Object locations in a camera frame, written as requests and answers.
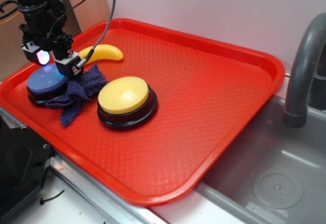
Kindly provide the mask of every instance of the gray sink basin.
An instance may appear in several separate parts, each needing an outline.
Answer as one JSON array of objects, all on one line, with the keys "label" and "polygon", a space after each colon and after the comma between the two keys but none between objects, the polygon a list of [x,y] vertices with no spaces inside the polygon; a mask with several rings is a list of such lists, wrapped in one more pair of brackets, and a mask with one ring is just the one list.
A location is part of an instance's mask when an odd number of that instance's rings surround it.
[{"label": "gray sink basin", "polygon": [[325,223],[325,113],[309,109],[306,126],[291,129],[282,123],[283,106],[273,96],[202,182],[216,191],[211,199],[226,197],[251,221]]}]

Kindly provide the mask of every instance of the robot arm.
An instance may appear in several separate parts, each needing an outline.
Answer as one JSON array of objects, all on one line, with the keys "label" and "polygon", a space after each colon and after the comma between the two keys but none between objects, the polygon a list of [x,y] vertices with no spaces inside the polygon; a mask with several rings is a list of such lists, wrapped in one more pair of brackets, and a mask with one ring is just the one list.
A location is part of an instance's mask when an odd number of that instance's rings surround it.
[{"label": "robot arm", "polygon": [[63,16],[66,12],[64,0],[17,1],[18,10],[26,21],[19,26],[23,32],[21,47],[26,58],[44,66],[49,60],[48,52],[52,51],[60,73],[70,77],[82,75],[83,68],[78,65],[80,57],[72,50],[73,39],[62,31],[67,19]]}]

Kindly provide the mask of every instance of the faucet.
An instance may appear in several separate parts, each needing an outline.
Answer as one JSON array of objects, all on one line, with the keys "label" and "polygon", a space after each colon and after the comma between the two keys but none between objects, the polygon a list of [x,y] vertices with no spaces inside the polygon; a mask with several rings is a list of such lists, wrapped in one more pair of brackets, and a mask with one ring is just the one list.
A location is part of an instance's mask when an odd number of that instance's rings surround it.
[{"label": "faucet", "polygon": [[285,98],[283,123],[291,128],[306,124],[308,105],[326,109],[326,13],[309,24],[299,45]]}]

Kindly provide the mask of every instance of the tray rim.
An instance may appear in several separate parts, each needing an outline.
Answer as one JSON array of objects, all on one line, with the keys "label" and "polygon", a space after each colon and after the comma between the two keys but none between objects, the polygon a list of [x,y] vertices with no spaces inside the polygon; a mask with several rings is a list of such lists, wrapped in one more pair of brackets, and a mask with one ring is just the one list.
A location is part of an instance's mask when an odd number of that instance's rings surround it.
[{"label": "tray rim", "polygon": [[[73,47],[80,46],[79,40],[81,40],[83,38],[83,36],[86,36],[88,33],[92,32],[93,35],[96,35],[97,33],[101,33],[102,30],[104,29],[105,25],[106,25],[106,21],[101,22],[101,23],[91,27],[90,29],[86,30],[85,32],[75,36]],[[139,27],[143,28],[144,32],[138,31]],[[234,59],[233,58],[234,53],[232,53],[232,52],[249,55],[250,57],[254,57],[256,59],[255,62],[257,64],[259,64],[260,68],[265,69],[265,70],[272,69],[272,73],[269,72],[269,74],[271,76],[270,86],[268,87],[268,89],[266,89],[266,92],[260,97],[260,99],[258,101],[256,101],[250,107],[250,109],[248,109],[247,112],[242,116],[242,117],[249,118],[249,119],[246,119],[247,123],[252,119],[252,117],[255,116],[255,114],[261,109],[261,107],[263,107],[265,102],[267,102],[267,100],[273,95],[273,93],[279,87],[279,85],[283,82],[283,79],[285,77],[285,69],[284,69],[283,64],[274,56],[264,53],[264,52],[260,52],[260,51],[256,51],[256,50],[252,50],[249,48],[240,47],[240,46],[236,46],[233,44],[228,44],[228,43],[224,43],[224,42],[220,42],[220,41],[216,41],[216,40],[211,40],[211,39],[207,39],[207,38],[203,38],[203,37],[198,37],[198,36],[195,36],[192,34],[182,33],[182,32],[167,29],[164,27],[159,27],[159,26],[139,22],[136,20],[130,20],[130,19],[124,19],[124,18],[114,19],[110,26],[110,30],[126,29],[126,28],[129,28],[133,32],[138,32],[138,33],[144,34],[146,36],[152,36],[152,37],[156,37],[156,38],[158,38],[157,36],[159,36],[159,39],[170,41],[170,42],[173,42],[173,43],[176,43],[179,45],[182,45],[182,44],[178,43],[177,40],[181,40],[181,41],[187,40],[187,43],[192,44],[192,46],[190,46],[190,48],[194,48],[197,50],[204,49],[204,51],[206,51],[207,49],[211,49],[212,45],[214,47],[222,48],[223,50],[227,49],[227,50],[229,50],[229,55],[231,56],[231,57],[227,57],[227,58],[231,58],[231,59]],[[217,48],[217,50],[214,50],[213,52],[210,51],[209,53],[219,55],[218,48]],[[37,66],[36,64],[29,64],[5,79],[0,84],[0,106],[3,107],[5,110],[7,110],[9,113],[11,113],[18,120],[27,124],[27,126],[31,127],[32,129],[34,129],[38,134],[40,134],[46,140],[53,142],[53,140],[60,140],[60,138],[58,136],[54,135],[53,133],[50,133],[49,131],[47,131],[45,128],[41,127],[35,120],[32,120],[29,116],[24,114],[21,110],[12,106],[9,101],[5,100],[5,97],[8,96],[8,94],[6,94],[6,93],[15,87],[14,84],[21,84],[22,82],[27,80],[30,73],[32,73],[34,70],[36,70],[38,68],[39,68],[39,66]],[[239,120],[239,122],[236,123],[232,127],[231,131],[232,130],[238,131],[239,127],[243,128],[246,126],[246,124],[245,125],[242,125],[242,124],[243,124],[242,120]],[[227,148],[227,146],[230,143],[232,143],[232,140],[237,136],[237,134],[238,133],[236,133],[236,135],[233,136],[232,138],[223,138],[221,140],[222,142],[229,141],[228,143],[225,143],[225,145],[223,146],[224,150]],[[64,153],[64,152],[70,152],[71,150],[72,150],[72,152],[74,152],[74,154],[70,153],[69,155],[67,155],[67,153]],[[194,188],[194,186],[198,183],[198,181],[201,179],[201,177],[205,174],[205,172],[209,169],[209,167],[207,167],[207,165],[211,166],[219,158],[219,156],[223,153],[223,152],[220,152],[219,154],[213,154],[214,151],[212,151],[209,154],[209,157],[205,158],[205,160],[200,164],[200,166],[198,168],[196,168],[196,170],[185,180],[185,182],[182,185],[180,185],[179,187],[177,187],[176,189],[173,189],[170,192],[167,192],[160,196],[157,196],[157,195],[144,196],[142,194],[138,194],[138,193],[132,191],[132,189],[128,188],[125,184],[116,185],[115,182],[119,181],[119,179],[116,179],[115,177],[108,174],[108,172],[104,172],[102,169],[99,169],[99,166],[94,164],[89,159],[84,158],[82,163],[78,162],[78,160],[80,160],[80,158],[78,156],[78,155],[80,155],[80,153],[78,151],[76,151],[73,147],[64,144],[64,145],[61,145],[60,147],[58,147],[58,151],[61,154],[63,154],[65,157],[67,157],[69,160],[76,163],[81,168],[83,168],[81,165],[87,165],[88,174],[90,174],[91,176],[93,176],[94,178],[96,178],[98,180],[101,179],[100,182],[102,184],[104,184],[106,187],[110,188],[114,192],[118,193],[118,195],[120,197],[122,197],[123,199],[125,199],[131,203],[134,203],[137,205],[143,205],[143,206],[153,206],[153,205],[163,204],[163,203],[166,203],[172,199],[175,199],[175,198],[182,196],[182,195],[186,194],[187,192],[191,191]]]}]

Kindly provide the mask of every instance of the sink drain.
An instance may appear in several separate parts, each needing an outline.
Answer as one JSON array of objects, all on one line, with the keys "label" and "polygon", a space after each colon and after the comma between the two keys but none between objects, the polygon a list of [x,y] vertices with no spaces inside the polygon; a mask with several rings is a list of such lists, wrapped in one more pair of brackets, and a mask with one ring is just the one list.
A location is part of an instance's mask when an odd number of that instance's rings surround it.
[{"label": "sink drain", "polygon": [[299,178],[280,168],[270,168],[260,172],[254,178],[253,191],[260,202],[276,209],[296,205],[304,194]]}]

